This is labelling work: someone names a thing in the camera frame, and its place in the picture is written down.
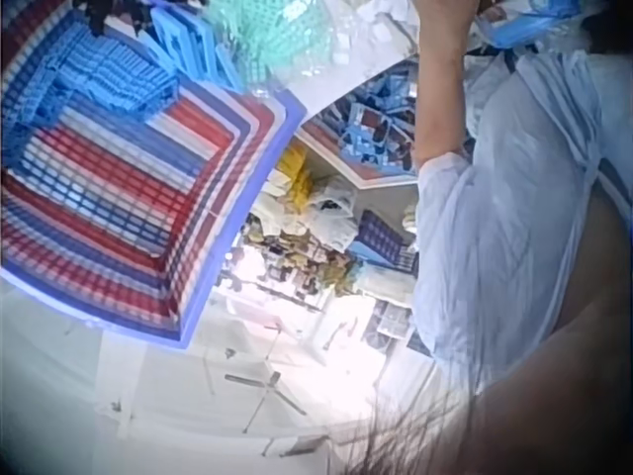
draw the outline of store shelf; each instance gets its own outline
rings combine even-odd
[[[325,131],[312,123],[304,124],[296,133],[296,137],[321,156],[359,190],[387,188],[416,183],[415,175],[384,176],[378,170],[345,161],[339,154],[336,141]]]
[[[374,28],[381,30],[382,40],[369,32],[359,36],[353,42],[349,64],[332,65],[319,75],[302,77],[289,85],[290,91],[307,109],[297,138],[360,190],[410,185],[415,183],[415,176],[385,176],[370,166],[346,162],[339,154],[336,139],[308,120],[367,80],[416,53],[417,44],[389,17],[381,17],[378,25]]]
[[[348,64],[333,64],[319,74],[299,77],[288,85],[306,107],[304,122],[368,79],[417,52],[417,44],[389,17],[381,17],[372,28],[379,29],[382,41],[369,31],[359,34],[352,43]]]

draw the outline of shirt sleeve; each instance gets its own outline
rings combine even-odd
[[[492,378],[485,361],[493,366],[498,361],[489,341],[497,322],[485,318],[483,299],[495,287],[487,272],[507,266],[503,249],[499,260],[483,256],[497,246],[498,235],[486,181],[486,174],[456,153],[430,160],[418,174],[419,276],[413,317],[451,384],[470,390]]]

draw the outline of hanging merchandise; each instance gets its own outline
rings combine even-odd
[[[365,263],[356,280],[355,289],[399,307],[413,304],[415,277],[397,270]]]
[[[310,171],[302,168],[288,193],[279,198],[279,201],[286,206],[290,213],[300,215],[308,205],[313,186]]]
[[[365,210],[360,220],[358,237],[349,251],[379,265],[393,267],[400,259],[403,238],[375,213]]]
[[[291,142],[286,147],[267,179],[273,187],[281,190],[281,192],[271,194],[280,197],[290,190],[306,162],[307,153],[306,148],[296,141]]]
[[[407,233],[417,235],[417,223],[415,222],[415,211],[417,210],[417,200],[410,203],[405,208],[405,215],[403,217],[403,228]]]
[[[308,209],[302,220],[323,245],[345,252],[358,235],[358,225],[350,218],[333,220],[316,209]]]
[[[353,32],[353,21],[333,20],[326,0],[214,0],[205,18],[239,79],[264,96],[332,64]]]
[[[358,190],[342,176],[332,176],[315,183],[308,205],[321,218],[351,218]]]
[[[580,0],[501,0],[485,2],[477,18],[484,39],[497,48],[533,42],[582,11]]]

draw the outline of blue plastic basket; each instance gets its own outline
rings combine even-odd
[[[55,77],[25,127],[16,105],[77,17],[64,0],[19,0],[2,21],[3,152],[17,160],[7,168],[3,156],[2,277],[101,328],[186,347],[305,109],[288,92],[262,104],[180,75],[178,101],[140,121],[136,104],[165,100],[147,92],[160,68],[145,67],[146,47],[114,20],[91,47],[108,57],[92,61],[86,39],[66,63],[77,73]],[[114,57],[129,69],[115,73]],[[125,88],[108,90],[122,77]]]

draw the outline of stacked plastic baskets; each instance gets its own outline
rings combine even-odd
[[[3,3],[2,95],[21,94],[70,2]],[[130,25],[106,36],[149,58]],[[74,93],[2,169],[2,276],[99,327],[185,347],[225,253],[305,114],[179,77],[146,122]]]

